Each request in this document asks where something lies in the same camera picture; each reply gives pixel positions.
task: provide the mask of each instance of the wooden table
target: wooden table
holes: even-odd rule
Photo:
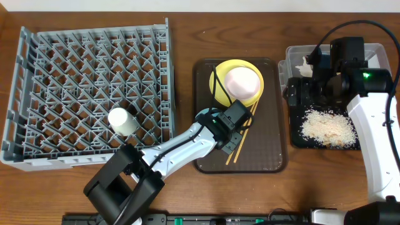
[[[21,26],[32,32],[106,28],[162,24],[166,17],[172,28],[180,133],[194,116],[192,67],[199,59],[255,56],[278,62],[285,58],[288,46],[316,44],[335,25],[354,19],[379,21],[400,37],[400,14],[7,13],[0,37],[0,128],[4,126]],[[383,44],[392,70],[397,67],[394,44],[378,28],[346,27],[330,39],[342,36],[364,36],[367,43]],[[283,107],[288,118],[288,109]],[[289,134],[287,119],[286,132]],[[274,208],[348,210],[367,203],[360,151],[294,149],[290,144],[288,149],[288,167],[279,174],[205,175],[188,164],[166,180],[151,209],[181,214],[267,214]],[[95,213],[83,187],[100,167],[23,172],[0,164],[0,224],[60,224],[66,213]]]

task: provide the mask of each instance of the yellow plate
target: yellow plate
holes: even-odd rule
[[[255,65],[251,64],[250,62],[247,62],[244,60],[231,59],[231,60],[225,61],[225,62],[221,63],[220,65],[218,65],[216,67],[216,72],[217,72],[219,80],[221,81],[221,84],[224,85],[226,74],[229,71],[231,71],[232,69],[238,68],[238,67],[245,67],[245,68],[252,69],[254,72],[256,72],[258,78],[260,79],[260,90],[257,92],[257,94],[250,99],[241,101],[246,107],[248,107],[248,106],[251,106],[254,103],[256,103],[256,101],[263,94],[263,90],[264,90],[264,79],[263,79],[263,76],[261,75],[260,71],[257,69],[257,67]],[[212,72],[210,75],[209,83],[210,83],[211,93],[213,93],[214,72]],[[232,96],[230,96],[230,97],[231,97],[232,102],[234,102],[236,100],[234,97],[232,97]],[[220,87],[220,85],[218,83],[216,86],[215,99],[219,103],[223,104],[224,106],[228,107],[230,105],[228,97],[225,95],[223,89]]]

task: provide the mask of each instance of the wooden chopstick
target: wooden chopstick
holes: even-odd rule
[[[254,110],[252,111],[252,115],[253,116],[256,113],[257,105],[258,105],[258,101],[256,102],[256,106],[254,107]],[[238,157],[239,157],[239,154],[240,154],[240,150],[242,149],[242,146],[243,146],[243,143],[244,143],[244,139],[246,138],[246,135],[248,134],[249,129],[246,129],[245,132],[244,132],[242,141],[240,142],[239,148],[237,149],[237,152],[236,152],[236,155],[235,155],[235,160],[233,161],[233,163],[236,163],[236,160],[238,160]]]
[[[253,115],[254,115],[254,111],[255,111],[254,108],[256,107],[256,104],[257,104],[257,103],[258,103],[258,101],[257,101],[256,103],[254,103],[254,104],[251,106],[250,112],[251,112],[251,114],[253,114]],[[251,122],[251,118],[248,119],[248,120],[244,123],[244,126],[247,126],[248,124],[250,124],[250,122]],[[227,158],[225,165],[229,165],[229,162],[230,162],[230,160],[231,160],[231,158],[232,158],[232,156],[233,156],[233,153],[234,153],[234,151],[233,151],[233,152],[229,155],[229,157]]]

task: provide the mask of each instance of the white wall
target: white wall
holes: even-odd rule
[[[400,0],[0,0],[8,11],[374,12]]]

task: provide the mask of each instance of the plastic bin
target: plastic bin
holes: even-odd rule
[[[24,171],[105,163],[123,144],[175,133],[171,35],[165,24],[31,33],[21,29],[0,161]],[[108,112],[138,129],[118,136]]]
[[[303,65],[303,57],[311,54],[314,50],[315,45],[308,46],[290,46],[286,49],[286,59],[282,60],[278,63],[279,69],[279,80],[281,82],[281,90],[283,91],[286,88],[286,84],[288,83],[288,79],[291,77],[300,78],[300,70],[296,68],[296,66]],[[323,54],[330,54],[330,45],[322,44],[321,51]],[[385,48],[382,44],[364,44],[364,52],[365,52],[365,60],[370,60],[374,56],[374,62],[370,63],[370,68],[385,68],[389,71],[389,61],[388,56],[386,55]]]

